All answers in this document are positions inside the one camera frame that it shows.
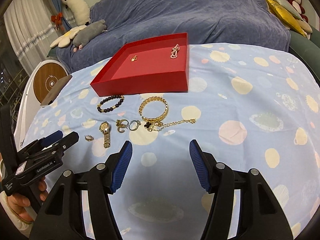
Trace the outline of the person left hand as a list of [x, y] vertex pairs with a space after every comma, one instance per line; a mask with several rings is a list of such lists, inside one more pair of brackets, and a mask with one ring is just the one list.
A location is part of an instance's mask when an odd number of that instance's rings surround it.
[[[45, 177], [42, 177], [38, 183], [38, 188], [40, 190], [40, 200], [43, 202], [46, 200], [48, 196], [47, 184], [45, 182]], [[19, 194], [15, 193], [9, 197], [7, 197], [9, 207], [20, 217], [22, 220], [26, 222], [33, 222], [32, 217], [27, 213], [26, 207], [30, 206], [30, 200]]]

